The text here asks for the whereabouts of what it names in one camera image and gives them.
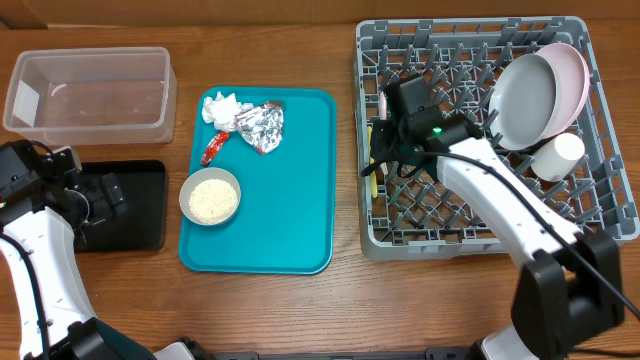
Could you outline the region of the pink plate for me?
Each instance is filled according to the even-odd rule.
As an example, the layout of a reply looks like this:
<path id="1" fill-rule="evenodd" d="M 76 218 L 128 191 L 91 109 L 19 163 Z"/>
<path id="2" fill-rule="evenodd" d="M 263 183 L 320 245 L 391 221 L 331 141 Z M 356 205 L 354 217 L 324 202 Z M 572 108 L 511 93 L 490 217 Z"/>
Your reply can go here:
<path id="1" fill-rule="evenodd" d="M 580 115 L 590 86 L 589 68 L 584 57 L 569 44 L 549 44 L 536 54 L 549 63 L 556 78 L 556 101 L 542 135 L 546 139 L 566 130 Z"/>

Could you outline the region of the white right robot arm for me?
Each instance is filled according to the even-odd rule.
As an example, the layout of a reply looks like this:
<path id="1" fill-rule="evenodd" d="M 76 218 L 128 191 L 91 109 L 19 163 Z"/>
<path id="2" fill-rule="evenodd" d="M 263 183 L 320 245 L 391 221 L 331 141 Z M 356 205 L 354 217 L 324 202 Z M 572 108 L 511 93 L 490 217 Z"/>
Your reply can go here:
<path id="1" fill-rule="evenodd" d="M 431 177 L 471 207 L 504 245 L 519 280 L 511 322 L 476 342 L 471 359 L 564 359 L 639 313 L 623 293 L 619 247 L 545 205 L 502 162 L 481 129 L 436 106 L 372 125 L 367 176 L 394 161 Z"/>

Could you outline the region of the white plastic fork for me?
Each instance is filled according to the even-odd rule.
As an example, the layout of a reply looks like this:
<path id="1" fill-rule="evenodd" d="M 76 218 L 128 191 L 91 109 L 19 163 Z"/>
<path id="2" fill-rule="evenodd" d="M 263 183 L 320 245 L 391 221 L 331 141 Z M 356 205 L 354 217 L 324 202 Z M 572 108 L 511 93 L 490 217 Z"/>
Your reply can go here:
<path id="1" fill-rule="evenodd" d="M 378 112 L 379 112 L 379 118 L 381 121 L 386 121 L 388 118 L 388 110 L 387 110 L 387 99 L 386 99 L 386 95 L 383 91 L 379 92 L 379 100 L 378 100 Z M 386 162 L 383 162 L 380 165 L 380 169 L 383 173 L 384 176 L 388 175 L 388 166 Z"/>

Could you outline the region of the yellow plastic spoon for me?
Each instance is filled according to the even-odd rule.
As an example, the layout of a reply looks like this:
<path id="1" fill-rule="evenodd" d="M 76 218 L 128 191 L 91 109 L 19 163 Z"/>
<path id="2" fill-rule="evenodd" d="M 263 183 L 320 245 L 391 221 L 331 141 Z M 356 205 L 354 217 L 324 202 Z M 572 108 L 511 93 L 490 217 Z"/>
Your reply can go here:
<path id="1" fill-rule="evenodd" d="M 368 129 L 368 141 L 369 141 L 369 155 L 371 155 L 372 126 L 368 126 L 367 129 Z M 375 162 L 374 158 L 370 156 L 369 164 L 370 165 L 374 164 L 374 162 Z M 378 197 L 378 182 L 377 182 L 377 175 L 376 175 L 375 169 L 369 174 L 369 182 L 371 187 L 371 197 L 373 199 L 376 199 Z"/>

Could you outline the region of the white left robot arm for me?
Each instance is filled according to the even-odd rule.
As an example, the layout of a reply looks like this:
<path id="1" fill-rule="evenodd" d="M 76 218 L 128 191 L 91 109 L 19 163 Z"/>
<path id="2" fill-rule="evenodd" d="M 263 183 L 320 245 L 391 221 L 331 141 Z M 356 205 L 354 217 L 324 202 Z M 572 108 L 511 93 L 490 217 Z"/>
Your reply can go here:
<path id="1" fill-rule="evenodd" d="M 1 147 L 1 253 L 19 307 L 20 358 L 206 358 L 187 338 L 152 352 L 98 319 L 74 243 L 85 229 L 124 213 L 126 202 L 114 174 L 81 182 L 81 171 L 69 146 L 20 140 Z"/>

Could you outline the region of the grey plate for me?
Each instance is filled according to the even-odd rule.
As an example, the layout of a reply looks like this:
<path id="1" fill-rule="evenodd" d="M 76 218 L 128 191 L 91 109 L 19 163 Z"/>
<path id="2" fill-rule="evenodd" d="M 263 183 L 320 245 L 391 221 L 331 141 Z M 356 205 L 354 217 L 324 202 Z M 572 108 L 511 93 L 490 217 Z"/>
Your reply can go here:
<path id="1" fill-rule="evenodd" d="M 557 76 L 545 58 L 526 54 L 512 61 L 498 77 L 489 102 L 489 111 L 497 112 L 489 128 L 501 136 L 498 145 L 521 150 L 546 137 L 560 95 Z"/>

